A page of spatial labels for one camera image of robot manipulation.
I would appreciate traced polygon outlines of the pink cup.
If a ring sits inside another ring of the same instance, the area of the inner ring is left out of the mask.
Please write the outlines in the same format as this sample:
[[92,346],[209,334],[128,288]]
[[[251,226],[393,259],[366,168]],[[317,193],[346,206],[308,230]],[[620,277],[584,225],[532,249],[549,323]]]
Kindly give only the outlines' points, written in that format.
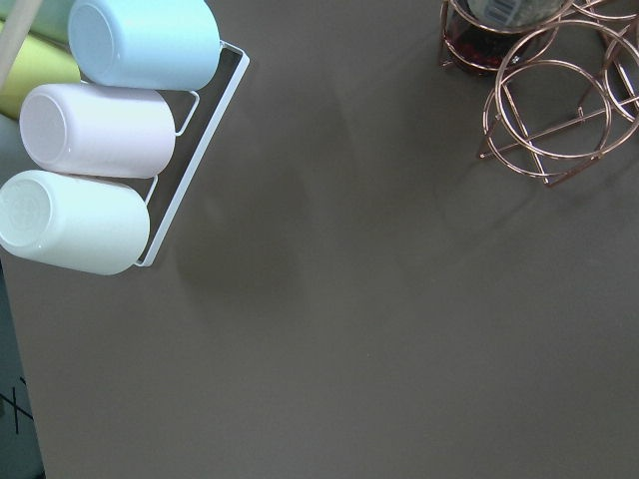
[[33,89],[23,101],[19,129],[26,152],[42,169],[108,178],[157,175],[177,138],[159,93],[88,83]]

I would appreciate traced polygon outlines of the mint white cup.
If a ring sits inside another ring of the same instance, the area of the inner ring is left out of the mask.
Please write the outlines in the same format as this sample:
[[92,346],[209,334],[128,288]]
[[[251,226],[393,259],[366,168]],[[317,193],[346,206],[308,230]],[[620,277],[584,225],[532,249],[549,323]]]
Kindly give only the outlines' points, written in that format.
[[102,275],[133,265],[150,218],[132,188],[46,171],[25,171],[1,187],[1,245],[25,259]]

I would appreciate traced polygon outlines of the tea bottle front left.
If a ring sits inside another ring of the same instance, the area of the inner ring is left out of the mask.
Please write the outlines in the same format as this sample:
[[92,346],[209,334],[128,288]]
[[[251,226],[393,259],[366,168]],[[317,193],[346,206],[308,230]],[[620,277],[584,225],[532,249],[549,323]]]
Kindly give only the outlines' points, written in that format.
[[559,20],[572,6],[570,1],[499,0],[444,1],[440,9],[440,64],[453,64],[465,72],[488,76],[504,59],[513,68],[539,57],[556,32],[522,39]]

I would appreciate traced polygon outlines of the yellow green cup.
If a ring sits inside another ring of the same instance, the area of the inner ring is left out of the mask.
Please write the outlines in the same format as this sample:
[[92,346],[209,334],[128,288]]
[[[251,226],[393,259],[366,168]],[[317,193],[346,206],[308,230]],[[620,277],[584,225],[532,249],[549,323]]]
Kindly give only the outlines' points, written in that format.
[[1,89],[1,113],[17,119],[25,97],[40,85],[80,82],[80,69],[68,51],[30,33]]

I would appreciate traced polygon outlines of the light blue cup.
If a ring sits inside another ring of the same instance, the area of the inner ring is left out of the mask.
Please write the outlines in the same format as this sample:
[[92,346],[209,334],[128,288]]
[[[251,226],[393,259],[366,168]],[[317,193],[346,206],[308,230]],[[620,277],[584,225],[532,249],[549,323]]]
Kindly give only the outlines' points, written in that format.
[[204,1],[76,1],[69,46],[92,82],[153,90],[205,87],[222,43]]

